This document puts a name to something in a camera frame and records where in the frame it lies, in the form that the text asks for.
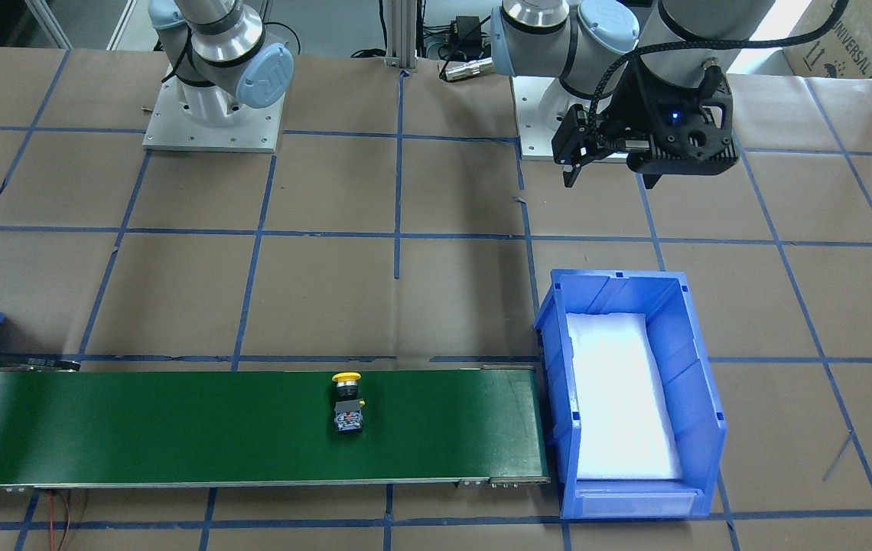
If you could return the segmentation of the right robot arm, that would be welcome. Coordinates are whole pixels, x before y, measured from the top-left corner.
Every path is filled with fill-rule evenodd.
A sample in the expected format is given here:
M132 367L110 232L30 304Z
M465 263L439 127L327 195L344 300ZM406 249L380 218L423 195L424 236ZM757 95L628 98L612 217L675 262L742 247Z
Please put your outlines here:
M147 11L169 58L167 80L214 86L255 109L285 96L293 53L254 8L241 1L151 1Z

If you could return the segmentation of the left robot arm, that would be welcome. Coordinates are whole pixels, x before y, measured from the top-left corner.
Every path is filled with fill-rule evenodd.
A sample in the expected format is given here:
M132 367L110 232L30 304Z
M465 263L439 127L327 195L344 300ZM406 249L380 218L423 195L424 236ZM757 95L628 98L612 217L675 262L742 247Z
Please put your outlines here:
M490 15L494 70L551 77L568 101L549 150L573 186L623 153L646 188L663 175L715 177L739 163L726 72L770 1L503 1Z

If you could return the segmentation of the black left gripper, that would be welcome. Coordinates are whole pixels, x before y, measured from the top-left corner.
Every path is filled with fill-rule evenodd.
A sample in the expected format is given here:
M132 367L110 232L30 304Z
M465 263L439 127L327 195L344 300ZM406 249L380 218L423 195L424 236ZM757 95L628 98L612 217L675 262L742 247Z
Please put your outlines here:
M719 66L696 74L695 86L667 83L630 60L604 110L604 141L582 105L571 105L552 136L554 162L572 188L584 166L614 153L652 191L663 175L715 177L739 163L732 136L732 90Z

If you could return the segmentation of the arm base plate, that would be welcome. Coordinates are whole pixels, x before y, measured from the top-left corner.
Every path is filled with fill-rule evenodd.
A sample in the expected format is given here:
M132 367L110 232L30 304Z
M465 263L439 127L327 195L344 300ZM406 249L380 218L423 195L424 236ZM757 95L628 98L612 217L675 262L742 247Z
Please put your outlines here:
M183 62L162 84L143 139L148 150L274 153L288 80L244 81L245 65Z
M512 91L521 156L530 161L554 161L552 139L562 116L574 104L586 109L589 101L568 93L556 77L513 77Z

